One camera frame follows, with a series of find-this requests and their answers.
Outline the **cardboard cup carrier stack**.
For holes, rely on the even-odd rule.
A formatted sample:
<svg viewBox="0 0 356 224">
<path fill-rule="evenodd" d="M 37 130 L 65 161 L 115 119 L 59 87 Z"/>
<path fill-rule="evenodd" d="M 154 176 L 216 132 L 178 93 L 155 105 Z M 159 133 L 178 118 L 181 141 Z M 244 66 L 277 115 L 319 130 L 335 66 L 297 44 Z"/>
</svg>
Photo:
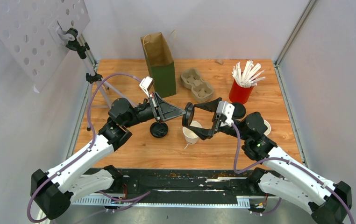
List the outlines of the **cardboard cup carrier stack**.
<svg viewBox="0 0 356 224">
<path fill-rule="evenodd" d="M 182 85 L 191 91 L 192 96 L 199 103 L 209 101 L 213 94 L 214 88 L 211 84 L 203 80 L 201 73 L 195 68 L 189 68 L 180 75 Z"/>
</svg>

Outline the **green paper bag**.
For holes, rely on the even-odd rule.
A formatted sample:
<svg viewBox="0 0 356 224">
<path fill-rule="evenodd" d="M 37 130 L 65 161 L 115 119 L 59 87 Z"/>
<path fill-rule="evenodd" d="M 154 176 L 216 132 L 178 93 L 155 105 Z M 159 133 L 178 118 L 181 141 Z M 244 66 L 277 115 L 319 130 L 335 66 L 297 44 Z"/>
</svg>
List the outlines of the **green paper bag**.
<svg viewBox="0 0 356 224">
<path fill-rule="evenodd" d="M 162 98 L 176 95 L 175 64 L 166 38 L 158 32 L 142 36 L 140 40 L 155 92 Z"/>
</svg>

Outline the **black coffee cup lid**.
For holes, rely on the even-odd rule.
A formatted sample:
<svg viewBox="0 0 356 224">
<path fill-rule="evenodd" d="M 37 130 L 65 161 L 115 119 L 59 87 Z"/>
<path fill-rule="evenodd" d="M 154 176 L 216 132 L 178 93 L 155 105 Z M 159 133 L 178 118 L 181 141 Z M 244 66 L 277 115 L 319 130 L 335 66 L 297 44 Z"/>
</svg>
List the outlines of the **black coffee cup lid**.
<svg viewBox="0 0 356 224">
<path fill-rule="evenodd" d="M 243 104 L 239 102 L 233 102 L 232 105 L 234 106 L 234 111 L 232 118 L 233 119 L 242 119 L 246 115 L 246 108 Z"/>
</svg>

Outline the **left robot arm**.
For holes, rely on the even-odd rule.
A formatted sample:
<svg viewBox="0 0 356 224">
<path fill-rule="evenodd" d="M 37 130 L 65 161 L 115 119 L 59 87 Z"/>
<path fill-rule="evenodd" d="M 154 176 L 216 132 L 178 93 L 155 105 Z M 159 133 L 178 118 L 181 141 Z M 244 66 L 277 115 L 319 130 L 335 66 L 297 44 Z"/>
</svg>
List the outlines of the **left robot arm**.
<svg viewBox="0 0 356 224">
<path fill-rule="evenodd" d="M 184 114 L 184 109 L 166 102 L 156 92 L 136 107 L 126 98 L 116 99 L 108 111 L 106 124 L 87 145 L 54 168 L 46 172 L 38 169 L 31 175 L 28 219 L 33 223 L 53 220 L 64 214 L 72 202 L 88 194 L 104 189 L 119 192 L 123 187 L 122 175 L 112 165 L 93 175 L 81 176 L 129 140 L 132 136 L 129 127 L 152 119 L 157 124 L 163 124 Z M 45 218 L 33 219 L 30 212 L 32 203 L 38 205 Z"/>
</svg>

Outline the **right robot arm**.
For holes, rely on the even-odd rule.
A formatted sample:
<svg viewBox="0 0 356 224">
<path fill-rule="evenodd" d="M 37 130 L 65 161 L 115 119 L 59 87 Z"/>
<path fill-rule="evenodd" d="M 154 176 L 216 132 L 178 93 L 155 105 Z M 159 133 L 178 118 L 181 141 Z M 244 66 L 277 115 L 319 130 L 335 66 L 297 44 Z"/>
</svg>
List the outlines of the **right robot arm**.
<svg viewBox="0 0 356 224">
<path fill-rule="evenodd" d="M 267 126 L 259 112 L 245 114 L 239 103 L 216 100 L 187 103 L 182 119 L 184 127 L 201 140 L 224 133 L 237 138 L 237 149 L 254 161 L 247 190 L 278 196 L 309 213 L 319 224 L 341 224 L 345 218 L 354 223 L 351 213 L 351 187 L 333 182 L 313 172 L 294 158 L 267 135 Z"/>
</svg>

